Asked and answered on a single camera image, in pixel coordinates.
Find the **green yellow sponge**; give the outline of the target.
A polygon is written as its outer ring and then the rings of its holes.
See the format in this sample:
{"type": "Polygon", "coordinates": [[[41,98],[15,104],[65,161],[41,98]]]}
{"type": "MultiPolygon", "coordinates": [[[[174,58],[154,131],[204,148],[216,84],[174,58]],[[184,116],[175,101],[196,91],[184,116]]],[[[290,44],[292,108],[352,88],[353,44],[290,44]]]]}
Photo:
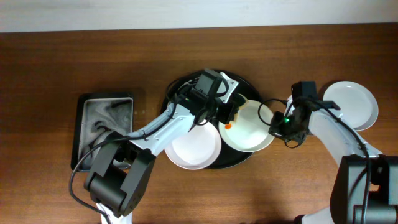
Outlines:
{"type": "Polygon", "coordinates": [[[247,106],[248,99],[244,95],[238,93],[237,95],[235,95],[234,100],[236,103],[236,109],[234,111],[233,122],[235,123],[238,120],[239,110],[242,110],[247,106]]]}

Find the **large white plate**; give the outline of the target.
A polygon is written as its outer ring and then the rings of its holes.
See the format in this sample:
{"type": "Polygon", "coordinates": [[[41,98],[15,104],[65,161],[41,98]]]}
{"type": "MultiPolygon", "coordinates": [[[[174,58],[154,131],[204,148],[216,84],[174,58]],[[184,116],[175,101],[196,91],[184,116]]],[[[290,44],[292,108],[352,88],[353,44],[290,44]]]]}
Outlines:
{"type": "Polygon", "coordinates": [[[229,147],[241,152],[256,152],[274,140],[274,136],[269,134],[269,126],[258,115],[259,106],[260,102],[248,100],[234,121],[218,123],[220,136],[229,147]]]}

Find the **grey plate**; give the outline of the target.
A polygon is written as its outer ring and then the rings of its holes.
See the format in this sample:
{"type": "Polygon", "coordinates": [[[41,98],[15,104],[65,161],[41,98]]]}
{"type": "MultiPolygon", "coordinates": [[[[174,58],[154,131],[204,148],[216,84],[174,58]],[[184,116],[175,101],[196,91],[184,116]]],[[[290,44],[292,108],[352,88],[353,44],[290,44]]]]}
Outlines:
{"type": "Polygon", "coordinates": [[[326,89],[323,99],[334,101],[341,108],[344,119],[357,131],[370,128],[378,119],[376,98],[359,83],[336,82],[326,89]]]}

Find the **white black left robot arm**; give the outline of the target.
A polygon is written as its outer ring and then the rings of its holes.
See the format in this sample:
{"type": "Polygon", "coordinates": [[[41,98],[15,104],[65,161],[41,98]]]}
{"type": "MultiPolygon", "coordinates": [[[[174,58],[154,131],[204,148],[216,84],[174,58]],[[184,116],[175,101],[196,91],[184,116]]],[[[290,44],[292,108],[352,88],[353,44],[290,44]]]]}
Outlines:
{"type": "Polygon", "coordinates": [[[146,191],[156,157],[173,141],[189,137],[205,125],[203,113],[228,124],[246,103],[247,99],[240,94],[231,100],[212,98],[209,105],[181,95],[143,129],[126,136],[112,132],[95,145],[93,149],[99,153],[84,188],[95,202],[93,210],[101,214],[102,223],[131,222],[132,211],[146,191]]]}

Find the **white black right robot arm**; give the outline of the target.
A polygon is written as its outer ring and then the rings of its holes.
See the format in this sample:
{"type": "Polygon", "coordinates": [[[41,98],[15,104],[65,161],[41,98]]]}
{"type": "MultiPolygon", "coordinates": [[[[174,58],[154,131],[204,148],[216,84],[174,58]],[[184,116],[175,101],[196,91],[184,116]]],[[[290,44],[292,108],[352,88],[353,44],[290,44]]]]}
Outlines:
{"type": "Polygon", "coordinates": [[[277,111],[269,133],[302,144],[317,137],[339,169],[327,208],[299,215],[295,223],[397,223],[397,156],[368,144],[339,114],[332,101],[300,97],[289,116],[277,111]]]}

